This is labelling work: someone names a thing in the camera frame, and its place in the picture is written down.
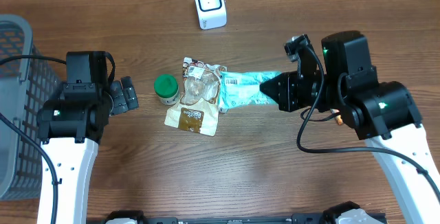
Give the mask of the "small teal white packet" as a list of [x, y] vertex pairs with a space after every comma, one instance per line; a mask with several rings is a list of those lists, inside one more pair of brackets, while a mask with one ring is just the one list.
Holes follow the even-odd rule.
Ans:
[[220, 108], [219, 108], [219, 112], [220, 112], [220, 113], [227, 113], [227, 112], [228, 112], [228, 109], [220, 107]]

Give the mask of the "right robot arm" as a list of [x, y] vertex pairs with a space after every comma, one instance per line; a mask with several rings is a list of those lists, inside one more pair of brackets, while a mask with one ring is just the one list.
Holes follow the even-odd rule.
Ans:
[[281, 111], [334, 110], [364, 141], [381, 166], [407, 223], [439, 222], [439, 171], [428, 146], [422, 116], [400, 82], [380, 82], [366, 37], [359, 31], [329, 35], [318, 58], [306, 35], [284, 48], [297, 63], [261, 84], [262, 93]]

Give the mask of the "brown beige snack pouch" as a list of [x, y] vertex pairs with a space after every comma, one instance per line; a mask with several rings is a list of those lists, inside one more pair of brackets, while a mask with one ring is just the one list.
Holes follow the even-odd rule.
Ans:
[[182, 65], [184, 91], [179, 101], [167, 110], [165, 125], [215, 135], [220, 114], [221, 72], [227, 70], [223, 65], [210, 65], [185, 57]]

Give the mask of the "teal snack packet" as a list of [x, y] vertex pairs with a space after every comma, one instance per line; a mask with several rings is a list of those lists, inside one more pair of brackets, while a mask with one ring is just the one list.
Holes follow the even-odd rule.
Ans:
[[234, 109], [247, 105], [276, 104], [261, 92], [260, 85], [280, 75], [280, 71], [221, 72], [219, 107]]

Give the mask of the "green lid jar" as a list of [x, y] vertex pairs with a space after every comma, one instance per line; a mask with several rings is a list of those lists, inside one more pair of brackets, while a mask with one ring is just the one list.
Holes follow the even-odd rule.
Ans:
[[172, 75], [158, 76], [154, 82], [154, 90], [162, 104], [174, 105], [180, 99], [179, 85]]

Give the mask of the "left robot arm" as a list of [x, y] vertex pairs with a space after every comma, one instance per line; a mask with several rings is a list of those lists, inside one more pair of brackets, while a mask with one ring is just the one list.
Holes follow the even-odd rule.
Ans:
[[139, 107], [131, 78], [115, 79], [109, 52], [69, 52], [67, 80], [37, 115], [43, 158], [38, 223], [85, 223], [89, 183], [111, 116]]

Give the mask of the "orange snack packet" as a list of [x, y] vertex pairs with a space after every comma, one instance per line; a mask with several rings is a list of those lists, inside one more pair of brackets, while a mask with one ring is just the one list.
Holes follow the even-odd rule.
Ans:
[[336, 116], [334, 117], [334, 120], [336, 121], [336, 123], [337, 123], [338, 125], [343, 125], [343, 124], [344, 124], [341, 115], [338, 115], [339, 110], [337, 110], [337, 109], [331, 109], [331, 113], [332, 113], [332, 114], [336, 114]]

